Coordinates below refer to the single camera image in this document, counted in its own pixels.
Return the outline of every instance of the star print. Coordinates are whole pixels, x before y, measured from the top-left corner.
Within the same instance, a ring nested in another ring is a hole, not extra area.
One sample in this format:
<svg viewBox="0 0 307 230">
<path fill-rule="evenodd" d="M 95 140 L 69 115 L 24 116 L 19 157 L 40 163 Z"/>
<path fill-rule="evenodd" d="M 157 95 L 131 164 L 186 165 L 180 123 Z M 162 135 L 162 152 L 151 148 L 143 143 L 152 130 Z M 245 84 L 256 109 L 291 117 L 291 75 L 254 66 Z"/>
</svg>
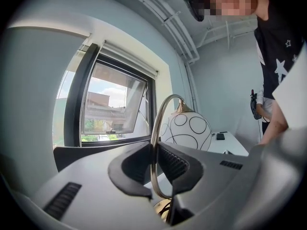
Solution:
<svg viewBox="0 0 307 230">
<path fill-rule="evenodd" d="M 297 56 L 296 56 L 296 55 L 293 55 L 292 61 L 293 61 L 293 62 L 296 62 L 296 60 L 297 60 Z"/>
<path fill-rule="evenodd" d="M 280 62 L 278 59 L 276 59 L 276 64 L 277 64 L 277 68 L 275 70 L 275 73 L 278 74 L 278 83 L 280 84 L 282 82 L 282 76 L 283 75 L 287 75 L 288 72 L 286 71 L 286 69 L 283 67 L 284 66 L 284 62 Z"/>
<path fill-rule="evenodd" d="M 286 42 L 286 45 L 287 45 L 287 47 L 290 47 L 290 46 L 291 46 L 291 40 L 288 40 L 288 41 Z"/>
</svg>

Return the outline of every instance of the black vent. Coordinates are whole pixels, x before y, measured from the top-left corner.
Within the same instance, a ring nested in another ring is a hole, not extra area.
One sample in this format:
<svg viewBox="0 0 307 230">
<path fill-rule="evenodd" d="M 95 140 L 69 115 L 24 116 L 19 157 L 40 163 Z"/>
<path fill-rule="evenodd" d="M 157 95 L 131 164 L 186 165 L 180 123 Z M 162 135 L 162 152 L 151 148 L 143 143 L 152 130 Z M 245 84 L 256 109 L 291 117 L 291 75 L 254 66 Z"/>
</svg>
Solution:
<svg viewBox="0 0 307 230">
<path fill-rule="evenodd" d="M 144 185 L 145 173 L 150 163 L 149 158 L 150 149 L 146 147 L 125 158 L 121 164 L 121 169 L 130 179 Z"/>
<path fill-rule="evenodd" d="M 80 190 L 81 185 L 76 183 L 68 183 L 44 208 L 44 211 L 53 218 L 60 220 L 65 211 L 72 203 L 73 199 Z"/>
<path fill-rule="evenodd" d="M 189 169 L 189 165 L 185 160 L 164 147 L 160 147 L 158 158 L 159 164 L 171 184 L 173 180 L 183 175 Z"/>
<path fill-rule="evenodd" d="M 220 165 L 227 166 L 227 167 L 230 167 L 230 168 L 233 168 L 233 169 L 236 169 L 236 170 L 241 170 L 241 168 L 243 166 L 243 164 L 234 163 L 234 162 L 225 161 L 225 160 L 220 162 Z"/>
</svg>

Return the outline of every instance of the white panel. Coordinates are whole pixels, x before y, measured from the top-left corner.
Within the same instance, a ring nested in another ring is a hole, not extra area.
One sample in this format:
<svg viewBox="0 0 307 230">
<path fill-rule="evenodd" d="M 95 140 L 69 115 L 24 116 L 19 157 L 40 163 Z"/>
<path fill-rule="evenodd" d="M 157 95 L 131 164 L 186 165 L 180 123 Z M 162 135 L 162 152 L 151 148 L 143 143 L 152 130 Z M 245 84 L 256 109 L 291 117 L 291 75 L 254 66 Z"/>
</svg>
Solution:
<svg viewBox="0 0 307 230">
<path fill-rule="evenodd" d="M 52 120 L 63 74 L 85 38 L 61 31 L 11 28 L 1 45 L 1 172 L 31 196 L 57 174 Z"/>
<path fill-rule="evenodd" d="M 115 46 L 108 42 L 104 43 L 101 49 L 101 53 L 115 60 L 118 60 L 128 66 L 131 66 L 132 68 L 140 71 L 141 73 L 144 73 L 145 75 L 153 79 L 155 79 L 155 77 L 158 75 L 157 70 L 148 66 L 145 62 L 142 62 L 141 60 L 130 55 L 129 53 L 119 48 L 118 46 Z"/>
<path fill-rule="evenodd" d="M 292 129 L 307 127 L 307 46 L 304 43 L 296 63 L 286 78 L 273 92 L 288 126 Z"/>
</svg>

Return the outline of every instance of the black object on desk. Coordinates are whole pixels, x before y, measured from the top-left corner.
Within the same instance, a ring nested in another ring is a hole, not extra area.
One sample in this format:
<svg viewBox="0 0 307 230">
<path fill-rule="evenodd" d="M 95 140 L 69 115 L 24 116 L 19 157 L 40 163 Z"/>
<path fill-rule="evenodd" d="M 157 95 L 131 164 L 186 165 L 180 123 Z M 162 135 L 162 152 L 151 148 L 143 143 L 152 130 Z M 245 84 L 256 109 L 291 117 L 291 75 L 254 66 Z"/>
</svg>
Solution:
<svg viewBox="0 0 307 230">
<path fill-rule="evenodd" d="M 216 139 L 217 140 L 225 140 L 225 136 L 224 136 L 224 134 L 219 133 L 219 134 L 216 134 Z"/>
</svg>

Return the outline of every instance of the white desk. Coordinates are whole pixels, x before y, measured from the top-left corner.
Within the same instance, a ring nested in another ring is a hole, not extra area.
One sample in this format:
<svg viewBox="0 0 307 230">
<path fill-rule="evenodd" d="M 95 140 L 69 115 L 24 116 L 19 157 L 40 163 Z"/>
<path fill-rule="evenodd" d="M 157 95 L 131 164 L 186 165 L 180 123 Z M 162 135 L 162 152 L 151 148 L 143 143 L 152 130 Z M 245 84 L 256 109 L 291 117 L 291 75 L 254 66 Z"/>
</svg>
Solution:
<svg viewBox="0 0 307 230">
<path fill-rule="evenodd" d="M 211 144 L 209 146 L 208 151 L 224 153 L 225 150 L 228 150 L 234 155 L 248 156 L 248 152 L 230 132 L 223 133 L 225 136 L 225 140 L 217 140 L 216 134 L 219 132 L 213 133 L 215 133 L 215 135 L 212 136 Z"/>
</svg>

